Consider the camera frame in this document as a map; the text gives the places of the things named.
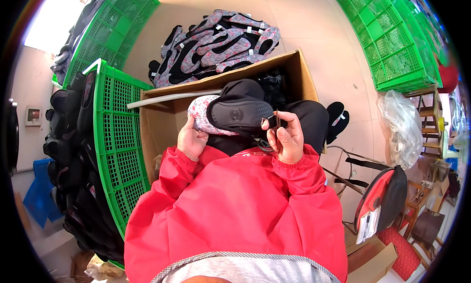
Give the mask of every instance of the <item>black pants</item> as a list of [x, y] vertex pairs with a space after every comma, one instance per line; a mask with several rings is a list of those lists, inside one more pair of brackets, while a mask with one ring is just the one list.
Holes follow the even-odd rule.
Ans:
[[[260, 100], [265, 99], [262, 87], [254, 80], [244, 79], [228, 83], [221, 91], [220, 95], [238, 94], [248, 95]], [[287, 104], [283, 110], [294, 113], [301, 123], [304, 143], [309, 144], [320, 155], [327, 137], [327, 126], [329, 123], [329, 113], [321, 103], [303, 100]], [[286, 121], [281, 121], [283, 127], [287, 127]], [[239, 135], [209, 135], [207, 145], [223, 151], [229, 156], [233, 156], [240, 151], [256, 146], [254, 139], [245, 138]]]

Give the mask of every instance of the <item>window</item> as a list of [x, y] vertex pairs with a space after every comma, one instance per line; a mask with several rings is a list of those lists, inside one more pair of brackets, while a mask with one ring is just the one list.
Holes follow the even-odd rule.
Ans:
[[84, 6], [79, 0], [45, 0], [30, 23], [25, 45], [59, 54]]

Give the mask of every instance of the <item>tiled floor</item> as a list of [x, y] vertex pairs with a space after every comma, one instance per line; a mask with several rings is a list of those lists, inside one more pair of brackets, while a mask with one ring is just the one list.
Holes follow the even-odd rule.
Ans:
[[[270, 56], [301, 48], [306, 56], [320, 102], [327, 107], [340, 101], [350, 113], [350, 123], [332, 143], [380, 161], [389, 159], [388, 133], [380, 120], [371, 73], [363, 50], [343, 10], [336, 0], [159, 0], [161, 5], [141, 32], [124, 71], [148, 81], [147, 64], [160, 59], [160, 46], [180, 24], [198, 24], [214, 9], [250, 13], [280, 28], [282, 40]], [[347, 177], [350, 166], [345, 153], [330, 148], [321, 165]], [[354, 167], [355, 178], [370, 182], [373, 170]], [[328, 185], [336, 190], [333, 177]], [[342, 200], [344, 210], [356, 209], [356, 198]]]

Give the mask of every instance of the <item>pile of slippers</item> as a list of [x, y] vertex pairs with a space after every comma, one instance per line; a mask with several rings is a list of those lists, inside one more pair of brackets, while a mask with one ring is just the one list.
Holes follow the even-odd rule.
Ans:
[[124, 241], [106, 201], [93, 139], [95, 79], [96, 71], [77, 72], [67, 90], [52, 94], [43, 151], [54, 159], [48, 165], [50, 195], [65, 215], [64, 228], [83, 250], [123, 264]]
[[185, 33], [173, 28], [162, 45], [162, 63], [149, 63], [156, 88], [201, 80], [265, 60], [281, 38], [280, 30], [250, 14], [214, 10]]

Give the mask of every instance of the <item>fingernail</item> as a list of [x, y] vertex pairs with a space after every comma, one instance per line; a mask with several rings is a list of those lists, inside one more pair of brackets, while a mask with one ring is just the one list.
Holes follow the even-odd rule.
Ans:
[[278, 131], [279, 131], [279, 133], [280, 133], [280, 136], [286, 135], [286, 130], [285, 130], [284, 127], [280, 127], [280, 128], [278, 129]]

